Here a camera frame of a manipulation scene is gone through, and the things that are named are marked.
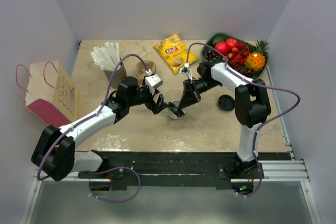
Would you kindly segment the black coffee cup lid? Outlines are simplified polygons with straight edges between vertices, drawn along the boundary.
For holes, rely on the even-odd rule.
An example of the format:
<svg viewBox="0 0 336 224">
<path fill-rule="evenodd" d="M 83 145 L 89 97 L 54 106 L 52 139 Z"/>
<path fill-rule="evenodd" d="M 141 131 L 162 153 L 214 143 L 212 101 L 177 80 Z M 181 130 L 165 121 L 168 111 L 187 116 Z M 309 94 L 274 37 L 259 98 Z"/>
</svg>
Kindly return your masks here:
<svg viewBox="0 0 336 224">
<path fill-rule="evenodd" d="M 235 108 L 235 100 L 229 95 L 221 95 L 218 98 L 218 107 L 223 111 L 232 111 Z"/>
</svg>

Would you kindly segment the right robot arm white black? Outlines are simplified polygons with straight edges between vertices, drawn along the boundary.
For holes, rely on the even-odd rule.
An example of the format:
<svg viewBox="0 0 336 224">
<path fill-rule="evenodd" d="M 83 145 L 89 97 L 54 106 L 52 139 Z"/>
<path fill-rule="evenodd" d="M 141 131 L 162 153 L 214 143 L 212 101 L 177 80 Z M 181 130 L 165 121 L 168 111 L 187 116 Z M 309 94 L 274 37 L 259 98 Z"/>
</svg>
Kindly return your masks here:
<svg viewBox="0 0 336 224">
<path fill-rule="evenodd" d="M 174 114 L 182 117 L 184 108 L 201 100 L 201 94 L 216 87 L 225 86 L 235 93 L 235 115 L 241 124 L 238 151 L 233 168 L 229 171 L 239 178 L 246 178 L 258 165 L 260 129 L 271 113 L 265 83 L 245 78 L 223 60 L 206 61 L 199 64 L 200 78 L 183 81 L 183 93 Z"/>
</svg>

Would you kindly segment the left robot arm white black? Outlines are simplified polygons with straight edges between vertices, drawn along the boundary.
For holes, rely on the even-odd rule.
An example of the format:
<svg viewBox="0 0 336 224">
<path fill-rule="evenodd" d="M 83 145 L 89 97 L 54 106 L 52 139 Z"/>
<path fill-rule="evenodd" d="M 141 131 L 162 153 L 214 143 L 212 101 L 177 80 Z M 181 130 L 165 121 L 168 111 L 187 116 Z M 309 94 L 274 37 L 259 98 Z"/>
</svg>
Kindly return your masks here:
<svg viewBox="0 0 336 224">
<path fill-rule="evenodd" d="M 174 115 L 182 115 L 182 110 L 172 102 L 164 102 L 163 95 L 156 87 L 162 84 L 157 75 L 146 77 L 146 85 L 139 87 L 135 77 L 125 77 L 106 101 L 88 115 L 60 127 L 46 127 L 32 154 L 31 161 L 41 173 L 55 181 L 64 179 L 72 172 L 87 172 L 97 178 L 108 174 L 109 165 L 95 151 L 77 152 L 76 148 L 102 129 L 116 124 L 130 111 L 130 107 L 144 104 L 153 114 L 170 109 Z"/>
</svg>

